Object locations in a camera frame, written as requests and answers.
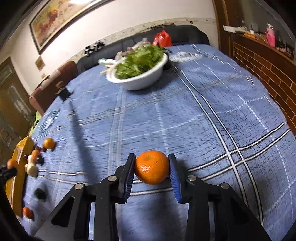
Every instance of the black leather sofa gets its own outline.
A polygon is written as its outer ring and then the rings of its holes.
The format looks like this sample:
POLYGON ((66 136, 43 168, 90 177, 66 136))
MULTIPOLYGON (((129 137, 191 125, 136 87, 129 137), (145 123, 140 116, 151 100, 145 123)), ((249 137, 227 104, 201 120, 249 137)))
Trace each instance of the black leather sofa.
POLYGON ((173 45, 183 44, 206 44, 210 45, 207 35, 193 25, 169 25, 165 28, 156 28, 144 33, 139 33, 125 39, 116 41, 104 46, 98 52, 92 52, 89 57, 84 56, 77 62, 78 74, 98 65, 100 58, 114 58, 118 51, 126 51, 127 47, 134 46, 143 38, 147 38, 151 43, 157 33, 165 30, 172 38, 173 45))

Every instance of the blue tablecloth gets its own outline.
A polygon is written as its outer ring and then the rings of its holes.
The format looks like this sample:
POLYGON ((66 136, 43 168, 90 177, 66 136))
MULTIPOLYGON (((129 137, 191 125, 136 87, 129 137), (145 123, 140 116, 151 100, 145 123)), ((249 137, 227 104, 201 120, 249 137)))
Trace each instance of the blue tablecloth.
MULTIPOLYGON (((129 153, 154 149, 174 153, 207 183, 229 183, 272 240, 283 238, 296 216, 296 143, 284 115, 261 82, 220 51, 170 49, 180 63, 150 88, 125 90, 96 66, 68 84, 69 99, 52 103, 32 138, 41 146, 52 137, 57 147, 43 154, 38 177, 27 179, 24 203, 35 214, 22 220, 29 234, 75 183, 97 183, 129 153), (45 202, 33 194, 38 187, 49 194, 45 202)), ((135 180, 128 202, 116 208, 120 240, 184 239, 188 205, 177 203, 169 180, 135 180)))

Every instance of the bowl of lettuce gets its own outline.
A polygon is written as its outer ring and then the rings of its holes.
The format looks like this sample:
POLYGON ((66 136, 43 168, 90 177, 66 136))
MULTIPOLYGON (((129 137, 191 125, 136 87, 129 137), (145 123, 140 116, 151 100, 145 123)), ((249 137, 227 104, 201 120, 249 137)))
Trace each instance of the bowl of lettuce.
POLYGON ((165 49, 153 45, 137 48, 127 57, 122 58, 107 72, 107 79, 122 85, 128 90, 140 90, 155 83, 168 61, 165 49))

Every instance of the lettuce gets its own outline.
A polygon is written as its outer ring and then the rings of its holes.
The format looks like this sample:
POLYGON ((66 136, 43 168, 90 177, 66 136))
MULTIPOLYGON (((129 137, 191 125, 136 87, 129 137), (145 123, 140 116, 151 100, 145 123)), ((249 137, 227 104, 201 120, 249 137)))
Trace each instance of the lettuce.
POLYGON ((118 79, 128 79, 152 69, 163 57, 166 49, 154 45, 145 45, 129 54, 124 63, 116 66, 118 79))

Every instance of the metal bolt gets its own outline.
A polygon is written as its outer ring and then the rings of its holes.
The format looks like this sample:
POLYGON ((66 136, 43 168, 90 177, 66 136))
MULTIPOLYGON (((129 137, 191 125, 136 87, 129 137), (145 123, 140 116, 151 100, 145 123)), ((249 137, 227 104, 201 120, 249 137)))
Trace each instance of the metal bolt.
POLYGON ((77 184, 75 185, 75 189, 79 190, 79 189, 81 189, 81 188, 83 188, 83 184, 82 184, 82 183, 77 183, 77 184))
POLYGON ((194 176, 194 175, 189 175, 187 178, 188 178, 189 181, 195 181, 196 180, 196 176, 194 176))
POLYGON ((116 179, 117 179, 116 176, 110 176, 110 177, 108 177, 108 181, 109 182, 114 182, 114 181, 116 181, 116 179))
POLYGON ((222 187, 223 189, 228 189, 230 186, 229 186, 228 183, 221 183, 221 187, 222 187))

